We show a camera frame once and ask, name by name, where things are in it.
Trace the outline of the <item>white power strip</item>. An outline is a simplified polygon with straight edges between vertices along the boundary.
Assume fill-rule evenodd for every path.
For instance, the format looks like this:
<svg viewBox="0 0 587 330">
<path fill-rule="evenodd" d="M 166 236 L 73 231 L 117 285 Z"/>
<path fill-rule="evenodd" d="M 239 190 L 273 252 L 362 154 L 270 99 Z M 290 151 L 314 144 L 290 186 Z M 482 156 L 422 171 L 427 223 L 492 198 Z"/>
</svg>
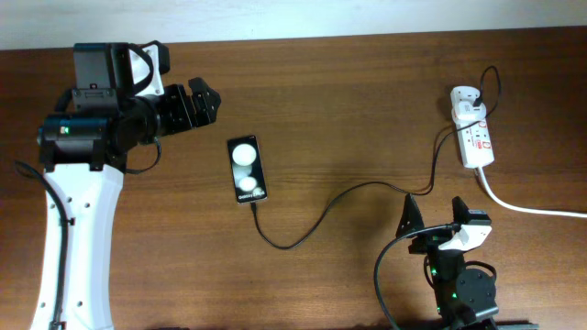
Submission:
<svg viewBox="0 0 587 330">
<path fill-rule="evenodd" d="M 474 104 L 479 96 L 480 91 L 474 87 L 457 86 L 450 92 L 452 108 L 460 101 L 469 101 Z M 494 162 L 493 145 L 485 118 L 468 125 L 455 124 L 455 128 L 465 168 L 482 168 Z"/>
</svg>

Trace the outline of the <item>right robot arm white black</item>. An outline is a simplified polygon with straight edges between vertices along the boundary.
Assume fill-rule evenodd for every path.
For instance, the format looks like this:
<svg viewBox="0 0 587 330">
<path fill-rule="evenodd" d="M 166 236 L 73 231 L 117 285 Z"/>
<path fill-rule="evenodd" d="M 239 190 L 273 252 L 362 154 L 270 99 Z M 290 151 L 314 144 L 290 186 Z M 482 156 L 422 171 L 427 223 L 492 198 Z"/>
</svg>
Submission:
<svg viewBox="0 0 587 330">
<path fill-rule="evenodd" d="M 538 324 L 497 324 L 497 271 L 490 264 L 464 254 L 481 246 L 492 231 L 492 220 L 482 210 L 470 209 L 460 197 L 452 199 L 453 221 L 426 227 L 412 194 L 404 208 L 396 236 L 409 238 L 411 254 L 425 257 L 426 281 L 435 294 L 442 329 L 538 329 Z"/>
</svg>

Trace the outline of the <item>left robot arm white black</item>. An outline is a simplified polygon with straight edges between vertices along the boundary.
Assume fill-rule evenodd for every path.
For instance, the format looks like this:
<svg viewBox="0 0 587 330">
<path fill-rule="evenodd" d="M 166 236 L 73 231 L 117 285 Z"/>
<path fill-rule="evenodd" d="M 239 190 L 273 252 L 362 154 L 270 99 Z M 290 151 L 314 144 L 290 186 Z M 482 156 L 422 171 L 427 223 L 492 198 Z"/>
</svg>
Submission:
<svg viewBox="0 0 587 330">
<path fill-rule="evenodd" d="M 78 43 L 76 83 L 39 127 L 47 229 L 35 329 L 110 329 L 113 223 L 130 150 L 213 124 L 221 104 L 203 79 L 164 85 L 159 41 Z"/>
</svg>

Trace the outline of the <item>black smartphone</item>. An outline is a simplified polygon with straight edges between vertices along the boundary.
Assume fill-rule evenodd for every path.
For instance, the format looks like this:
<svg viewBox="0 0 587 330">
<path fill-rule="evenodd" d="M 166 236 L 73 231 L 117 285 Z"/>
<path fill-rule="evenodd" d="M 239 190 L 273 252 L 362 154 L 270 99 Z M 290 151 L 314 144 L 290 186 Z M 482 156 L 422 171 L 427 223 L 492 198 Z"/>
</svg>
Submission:
<svg viewBox="0 0 587 330">
<path fill-rule="evenodd" d="M 227 152 L 237 203 L 265 200 L 268 190 L 257 137 L 231 138 L 227 142 Z"/>
</svg>

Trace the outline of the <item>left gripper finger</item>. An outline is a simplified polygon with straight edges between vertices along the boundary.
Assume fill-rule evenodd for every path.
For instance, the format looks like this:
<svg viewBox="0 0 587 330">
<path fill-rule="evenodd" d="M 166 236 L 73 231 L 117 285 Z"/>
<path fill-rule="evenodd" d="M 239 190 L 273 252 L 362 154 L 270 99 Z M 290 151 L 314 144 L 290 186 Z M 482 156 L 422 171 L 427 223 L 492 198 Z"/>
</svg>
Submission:
<svg viewBox="0 0 587 330">
<path fill-rule="evenodd" d="M 197 110 L 217 110 L 221 105 L 220 94 L 212 89 L 203 78 L 196 77 L 188 81 L 192 100 Z"/>
<path fill-rule="evenodd" d="M 212 93 L 195 93 L 193 95 L 195 117 L 198 127 L 215 123 L 218 110 L 218 96 Z"/>
</svg>

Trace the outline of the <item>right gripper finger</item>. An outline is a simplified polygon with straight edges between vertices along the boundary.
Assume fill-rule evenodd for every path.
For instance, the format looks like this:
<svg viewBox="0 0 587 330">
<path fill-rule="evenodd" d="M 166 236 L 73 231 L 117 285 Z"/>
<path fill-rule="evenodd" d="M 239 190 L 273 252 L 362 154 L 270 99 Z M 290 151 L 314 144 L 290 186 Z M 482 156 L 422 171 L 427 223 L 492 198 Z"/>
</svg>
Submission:
<svg viewBox="0 0 587 330">
<path fill-rule="evenodd" d="M 415 201 L 415 197 L 411 193 L 408 193 L 404 198 L 404 208 L 395 237 L 402 237 L 423 228 L 423 218 Z"/>
<path fill-rule="evenodd" d="M 453 222 L 460 225 L 468 224 L 470 222 L 469 207 L 459 196 L 454 197 L 451 202 Z"/>
</svg>

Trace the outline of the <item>white charger plug adapter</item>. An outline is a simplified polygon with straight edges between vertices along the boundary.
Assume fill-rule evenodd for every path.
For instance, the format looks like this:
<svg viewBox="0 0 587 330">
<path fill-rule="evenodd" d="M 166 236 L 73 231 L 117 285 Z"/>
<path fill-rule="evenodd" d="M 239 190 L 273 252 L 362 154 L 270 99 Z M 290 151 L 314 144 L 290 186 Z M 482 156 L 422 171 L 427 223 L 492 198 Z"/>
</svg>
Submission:
<svg viewBox="0 0 587 330">
<path fill-rule="evenodd" d="M 474 105 L 469 101 L 460 101 L 452 108 L 452 118 L 456 125 L 468 125 L 484 119 L 486 106 Z"/>
</svg>

